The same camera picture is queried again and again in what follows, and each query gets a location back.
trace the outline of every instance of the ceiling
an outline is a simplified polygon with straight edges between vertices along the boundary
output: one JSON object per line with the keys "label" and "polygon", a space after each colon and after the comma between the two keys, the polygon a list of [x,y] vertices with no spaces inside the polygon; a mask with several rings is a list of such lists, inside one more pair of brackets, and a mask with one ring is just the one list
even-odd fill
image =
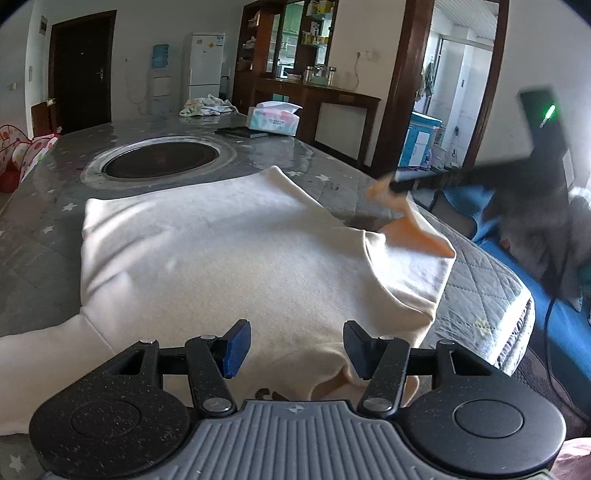
{"label": "ceiling", "polygon": [[499,4],[484,0],[435,0],[435,7],[452,23],[470,27],[478,37],[495,39]]}

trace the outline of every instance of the dark brown door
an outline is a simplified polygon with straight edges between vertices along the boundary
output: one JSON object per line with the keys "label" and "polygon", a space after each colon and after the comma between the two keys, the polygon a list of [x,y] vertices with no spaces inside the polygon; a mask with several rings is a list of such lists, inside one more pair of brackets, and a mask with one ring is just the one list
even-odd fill
{"label": "dark brown door", "polygon": [[116,12],[53,25],[50,97],[62,134],[111,121],[111,50]]}

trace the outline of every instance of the white refrigerator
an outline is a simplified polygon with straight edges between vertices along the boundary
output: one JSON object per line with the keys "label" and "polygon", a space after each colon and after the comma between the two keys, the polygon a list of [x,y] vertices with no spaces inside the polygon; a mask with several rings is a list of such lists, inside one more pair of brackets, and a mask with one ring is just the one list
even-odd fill
{"label": "white refrigerator", "polygon": [[187,39],[183,103],[190,98],[218,97],[222,76],[224,33],[192,34]]}

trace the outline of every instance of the door frame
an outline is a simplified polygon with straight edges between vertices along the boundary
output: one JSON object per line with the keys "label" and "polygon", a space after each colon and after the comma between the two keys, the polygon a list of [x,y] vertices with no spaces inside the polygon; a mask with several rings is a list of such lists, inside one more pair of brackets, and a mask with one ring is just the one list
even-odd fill
{"label": "door frame", "polygon": [[[491,115],[492,103],[495,99],[505,51],[509,0],[488,1],[499,4],[495,44],[484,97],[482,98],[474,133],[462,168],[470,168],[476,161],[486,125]],[[374,178],[381,177],[398,168],[398,160],[404,147],[408,124],[413,112],[414,99],[419,88],[421,72],[423,71],[423,61],[429,31],[431,30],[434,7],[435,0],[407,0],[396,63],[394,64],[392,82],[386,100],[384,118],[379,131],[374,158],[371,166],[365,167],[365,171]]]}
{"label": "door frame", "polygon": [[92,15],[85,15],[84,17],[77,17],[71,20],[66,20],[65,22],[59,22],[53,24],[51,26],[51,37],[49,41],[49,65],[48,65],[48,73],[47,73],[47,87],[48,87],[48,94],[49,98],[54,98],[54,89],[53,89],[53,76],[54,76],[54,61],[56,56],[56,35],[60,28],[62,27],[71,27],[72,25],[76,25],[78,23],[83,23],[88,20],[97,20],[99,18],[108,18],[109,22],[109,51],[107,56],[107,65],[105,66],[105,77],[109,79],[107,82],[107,99],[109,101],[109,122],[112,120],[111,118],[111,60],[113,56],[113,34],[115,33],[115,18],[117,16],[117,10],[109,10],[106,12],[99,12],[97,14]]}

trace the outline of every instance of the green light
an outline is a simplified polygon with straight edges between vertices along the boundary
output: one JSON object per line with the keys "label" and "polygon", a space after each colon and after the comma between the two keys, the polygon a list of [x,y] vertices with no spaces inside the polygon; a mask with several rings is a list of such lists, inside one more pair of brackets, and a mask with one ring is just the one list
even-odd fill
{"label": "green light", "polygon": [[550,120],[552,118],[552,115],[554,115],[554,112],[556,111],[556,105],[552,105],[548,111],[546,112],[546,116],[544,117],[544,120]]}

